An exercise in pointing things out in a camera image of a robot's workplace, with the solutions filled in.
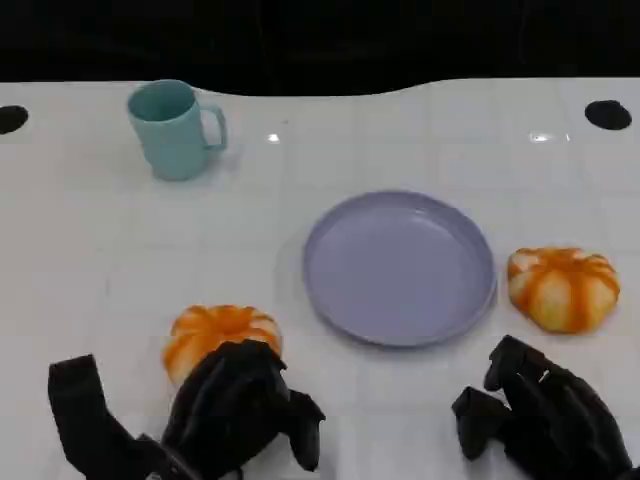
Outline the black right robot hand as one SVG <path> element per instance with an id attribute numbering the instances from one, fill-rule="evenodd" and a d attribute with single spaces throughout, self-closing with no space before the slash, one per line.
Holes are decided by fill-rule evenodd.
<path id="1" fill-rule="evenodd" d="M 463 455 L 489 441 L 531 479 L 636 479 L 618 423 L 596 391 L 542 352 L 506 335 L 484 388 L 467 386 L 452 411 Z"/>

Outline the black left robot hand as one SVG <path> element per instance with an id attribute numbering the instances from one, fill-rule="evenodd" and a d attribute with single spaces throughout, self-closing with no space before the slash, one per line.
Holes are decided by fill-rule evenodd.
<path id="1" fill-rule="evenodd" d="M 324 413 L 290 389 L 285 364 L 262 342 L 226 342 L 179 387 L 160 438 L 132 436 L 108 410 L 93 355 L 53 363 L 48 398 L 67 461 L 88 479 L 220 479 L 278 435 L 317 469 Z"/>

